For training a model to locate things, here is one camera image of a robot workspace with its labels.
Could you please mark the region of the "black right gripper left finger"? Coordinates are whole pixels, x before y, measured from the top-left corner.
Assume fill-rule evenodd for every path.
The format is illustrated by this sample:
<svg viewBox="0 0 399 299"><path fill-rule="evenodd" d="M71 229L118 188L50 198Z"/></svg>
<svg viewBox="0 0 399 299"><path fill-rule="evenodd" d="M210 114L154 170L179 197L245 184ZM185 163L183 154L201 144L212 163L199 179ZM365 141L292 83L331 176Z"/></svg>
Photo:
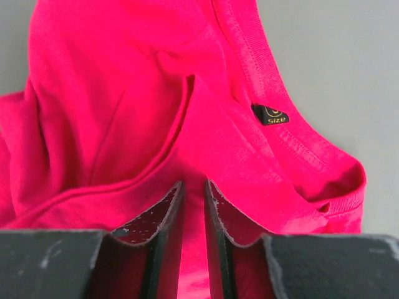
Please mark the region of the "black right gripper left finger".
<svg viewBox="0 0 399 299"><path fill-rule="evenodd" d="M112 232L4 230L2 298L176 298L184 184Z"/></svg>

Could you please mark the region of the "red t-shirt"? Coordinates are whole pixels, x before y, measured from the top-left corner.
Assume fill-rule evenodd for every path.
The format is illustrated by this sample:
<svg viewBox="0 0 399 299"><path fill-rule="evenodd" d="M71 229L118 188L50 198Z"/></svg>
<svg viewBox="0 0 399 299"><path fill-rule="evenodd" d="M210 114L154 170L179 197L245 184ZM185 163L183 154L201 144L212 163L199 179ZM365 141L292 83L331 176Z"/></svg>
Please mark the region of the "red t-shirt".
<svg viewBox="0 0 399 299"><path fill-rule="evenodd" d="M366 175L292 102L256 1L38 1L1 97L1 228L115 230L186 186L178 298L209 298L207 180L233 237L358 234Z"/></svg>

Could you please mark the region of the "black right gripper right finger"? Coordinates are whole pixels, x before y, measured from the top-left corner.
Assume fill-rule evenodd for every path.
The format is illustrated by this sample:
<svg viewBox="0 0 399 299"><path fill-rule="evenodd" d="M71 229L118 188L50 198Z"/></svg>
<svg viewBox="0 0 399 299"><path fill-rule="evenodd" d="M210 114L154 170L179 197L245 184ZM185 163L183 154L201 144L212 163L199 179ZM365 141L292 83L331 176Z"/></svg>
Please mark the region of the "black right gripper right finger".
<svg viewBox="0 0 399 299"><path fill-rule="evenodd" d="M389 235L275 235L205 184L212 298L397 298Z"/></svg>

